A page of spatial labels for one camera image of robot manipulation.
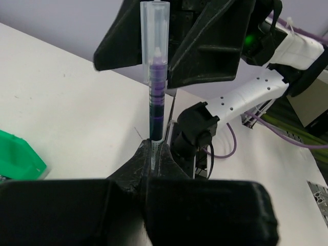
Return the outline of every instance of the white surface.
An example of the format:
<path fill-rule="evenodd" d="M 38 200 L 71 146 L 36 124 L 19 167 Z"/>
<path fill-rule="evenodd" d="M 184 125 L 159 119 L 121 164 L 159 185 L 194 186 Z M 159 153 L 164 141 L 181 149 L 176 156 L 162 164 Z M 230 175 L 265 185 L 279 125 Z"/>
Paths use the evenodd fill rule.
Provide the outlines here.
<path fill-rule="evenodd" d="M 3 24 L 0 35 L 0 129 L 31 145 L 48 179 L 107 177 L 149 137 L 147 86 Z"/>
<path fill-rule="evenodd" d="M 328 84 L 328 70 L 323 70 L 322 73 L 320 73 L 318 76 L 318 79 Z"/>
<path fill-rule="evenodd" d="M 269 63 L 283 64 L 299 70 L 306 70 L 323 53 L 322 44 L 314 39 L 294 33 L 279 23 L 277 23 L 276 28 L 285 32 L 287 36 L 277 47 Z"/>
<path fill-rule="evenodd" d="M 173 119 L 200 101 L 204 100 L 178 90 Z M 328 229 L 306 183 L 326 186 L 310 151 L 285 142 L 259 124 L 254 129 L 242 126 L 240 117 L 230 124 L 236 133 L 237 151 L 230 158 L 215 159 L 211 178 L 262 184 L 279 222 L 280 246 L 328 245 Z M 227 127 L 217 132 L 213 145 L 216 155 L 231 152 L 233 140 Z"/>
<path fill-rule="evenodd" d="M 207 110 L 220 119 L 217 123 L 217 131 L 230 120 L 251 108 L 265 101 L 281 97 L 289 86 L 282 80 L 283 76 L 277 71 L 266 69 L 261 76 L 254 78 L 232 92 L 208 100 Z"/>

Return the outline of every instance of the wall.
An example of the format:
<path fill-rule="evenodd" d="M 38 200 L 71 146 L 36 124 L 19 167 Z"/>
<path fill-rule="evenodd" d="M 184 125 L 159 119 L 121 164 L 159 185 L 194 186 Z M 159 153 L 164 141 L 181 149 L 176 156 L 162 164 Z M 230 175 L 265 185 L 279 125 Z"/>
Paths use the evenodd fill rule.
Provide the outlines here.
<path fill-rule="evenodd" d="M 121 0 L 0 0 L 0 22 L 35 36 L 73 54 L 92 60 L 92 55 L 114 21 Z M 291 16 L 297 27 L 315 34 L 328 29 L 327 0 L 284 0 L 283 18 Z M 140 67 L 118 69 L 119 73 L 142 81 Z M 185 90 L 203 98 L 242 85 L 261 68 L 241 61 L 237 78 L 231 82 L 193 85 Z"/>

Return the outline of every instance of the cable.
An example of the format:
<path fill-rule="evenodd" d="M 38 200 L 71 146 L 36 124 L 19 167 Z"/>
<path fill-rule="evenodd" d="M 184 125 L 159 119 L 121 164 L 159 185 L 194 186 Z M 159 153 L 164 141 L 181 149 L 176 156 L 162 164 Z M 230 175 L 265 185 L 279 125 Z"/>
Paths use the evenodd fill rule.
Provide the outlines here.
<path fill-rule="evenodd" d="M 214 167 L 214 147 L 212 143 L 210 143 L 210 149 L 211 149 L 211 167 L 207 179 L 210 179 Z"/>
<path fill-rule="evenodd" d="M 235 134 L 235 132 L 234 132 L 234 130 L 232 129 L 232 127 L 231 127 L 231 125 L 229 124 L 229 123 L 227 123 L 227 126 L 228 126 L 228 128 L 229 128 L 229 130 L 230 130 L 230 132 L 231 132 L 231 134 L 232 134 L 232 137 L 233 137 L 233 139 L 234 139 L 234 149 L 231 151 L 231 153 L 230 154 L 228 154 L 228 155 L 224 155 L 224 156 L 220 156 L 220 155 L 214 155 L 214 157 L 215 158 L 218 158 L 218 159 L 225 159 L 225 158 L 228 158 L 228 157 L 230 157 L 230 156 L 232 156 L 235 152 L 236 152 L 236 150 L 237 150 L 237 138 L 236 138 L 236 134 Z M 204 151 L 205 151 L 205 153 L 207 153 L 208 155 L 211 155 L 211 153 L 210 152 L 208 152 L 206 149 L 203 149 Z"/>
<path fill-rule="evenodd" d="M 302 148 L 308 148 L 308 149 L 312 149 L 312 150 L 319 150 L 319 149 L 328 149 L 328 145 L 305 145 L 303 143 L 300 142 L 296 142 L 294 140 L 291 140 L 289 137 L 283 135 L 281 132 L 279 132 L 278 130 L 274 129 L 269 123 L 267 123 L 266 121 L 264 121 L 263 119 L 261 119 L 260 117 L 256 116 L 255 114 L 251 113 L 251 112 L 245 112 L 246 115 L 249 115 L 251 117 L 253 117 L 254 119 L 258 120 L 259 122 L 261 122 L 263 125 L 265 125 L 267 128 L 269 128 L 271 131 L 273 131 L 276 135 L 278 135 L 279 137 L 281 137 L 282 139 L 286 140 L 287 142 L 290 142 L 291 144 L 294 144 L 298 147 L 302 147 Z"/>
<path fill-rule="evenodd" d="M 281 19 L 281 18 L 278 18 L 278 23 L 281 24 L 282 26 L 286 26 L 288 25 L 288 22 L 286 22 L 285 20 Z M 309 33 L 309 32 L 306 32 L 304 31 L 303 29 L 300 29 L 300 28 L 296 28 L 296 27 L 293 27 L 294 29 L 294 32 L 296 33 L 299 33 L 301 35 L 304 35 L 304 36 L 307 36 L 307 37 L 310 37 L 310 38 L 313 38 L 314 40 L 324 44 L 324 45 L 328 45 L 328 40 L 326 38 L 323 38 L 323 37 L 319 37 L 317 35 L 314 35 L 312 33 Z"/>

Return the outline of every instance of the green container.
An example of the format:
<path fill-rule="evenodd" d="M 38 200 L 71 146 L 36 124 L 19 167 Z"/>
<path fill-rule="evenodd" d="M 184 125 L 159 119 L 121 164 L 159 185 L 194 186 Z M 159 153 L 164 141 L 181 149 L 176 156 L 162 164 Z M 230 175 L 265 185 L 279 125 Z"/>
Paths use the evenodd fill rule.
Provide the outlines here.
<path fill-rule="evenodd" d="M 46 168 L 25 140 L 0 130 L 0 181 L 36 180 Z"/>

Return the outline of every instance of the syringe tip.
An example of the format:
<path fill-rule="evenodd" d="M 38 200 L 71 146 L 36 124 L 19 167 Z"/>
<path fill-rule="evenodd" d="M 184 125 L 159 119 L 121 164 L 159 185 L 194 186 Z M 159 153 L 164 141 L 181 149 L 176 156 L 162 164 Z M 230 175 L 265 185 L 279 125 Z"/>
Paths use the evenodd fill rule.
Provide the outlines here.
<path fill-rule="evenodd" d="M 162 57 L 162 53 L 161 53 L 159 47 L 155 48 L 154 57 Z"/>

